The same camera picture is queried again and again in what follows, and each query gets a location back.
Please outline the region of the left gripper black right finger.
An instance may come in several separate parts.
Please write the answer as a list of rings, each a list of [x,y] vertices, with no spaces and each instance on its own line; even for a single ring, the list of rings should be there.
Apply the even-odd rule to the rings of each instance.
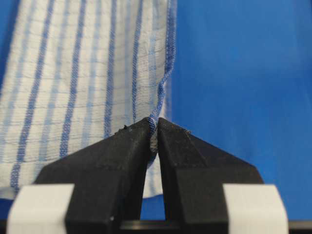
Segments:
[[[286,234],[281,196],[257,168],[160,118],[165,216],[182,234]]]

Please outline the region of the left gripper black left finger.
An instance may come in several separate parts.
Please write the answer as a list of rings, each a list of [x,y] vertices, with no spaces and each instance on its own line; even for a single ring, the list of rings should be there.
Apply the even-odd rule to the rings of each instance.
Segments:
[[[42,168],[23,186],[9,234],[113,234],[140,217],[150,127],[146,118]]]

